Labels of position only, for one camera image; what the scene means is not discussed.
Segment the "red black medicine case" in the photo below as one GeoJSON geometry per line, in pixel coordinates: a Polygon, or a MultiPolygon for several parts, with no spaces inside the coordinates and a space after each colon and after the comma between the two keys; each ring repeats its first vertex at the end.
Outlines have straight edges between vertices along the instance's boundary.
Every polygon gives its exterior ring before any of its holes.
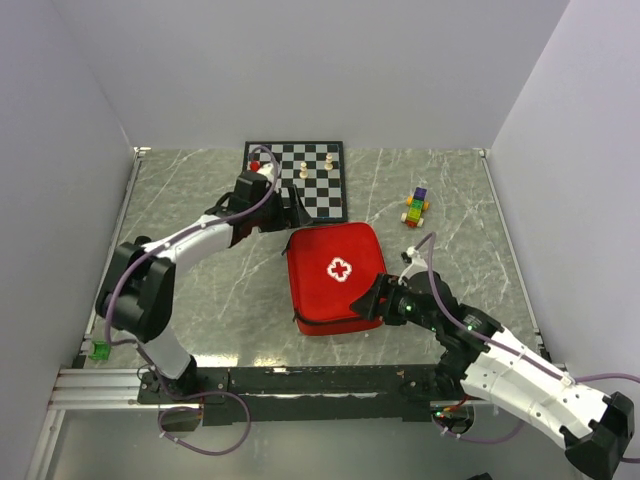
{"type": "Polygon", "coordinates": [[[306,336],[331,336],[375,329],[350,309],[386,271],[374,229],[363,222],[304,228],[284,250],[294,320],[306,336]]]}

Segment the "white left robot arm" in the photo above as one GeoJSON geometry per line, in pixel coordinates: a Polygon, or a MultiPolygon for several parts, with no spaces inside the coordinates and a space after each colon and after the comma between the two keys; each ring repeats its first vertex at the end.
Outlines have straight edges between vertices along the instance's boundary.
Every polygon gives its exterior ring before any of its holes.
{"type": "Polygon", "coordinates": [[[166,395],[189,400],[198,390],[197,362],[170,326],[177,278],[254,230],[277,232],[310,222],[298,189],[278,187],[276,168],[265,165],[242,172],[232,191],[177,233],[120,244],[95,303],[106,343],[133,345],[153,366],[166,395]]]}

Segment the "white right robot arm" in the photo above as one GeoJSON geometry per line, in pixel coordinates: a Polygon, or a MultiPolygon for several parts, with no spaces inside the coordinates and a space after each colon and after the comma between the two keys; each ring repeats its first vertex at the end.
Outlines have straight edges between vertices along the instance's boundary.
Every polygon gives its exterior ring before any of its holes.
{"type": "Polygon", "coordinates": [[[571,378],[497,320],[459,302],[438,274],[380,274],[350,308],[367,320],[433,332],[445,349],[436,368],[442,395],[488,401],[551,438],[581,473],[614,476],[634,436],[633,401],[571,378]]]}

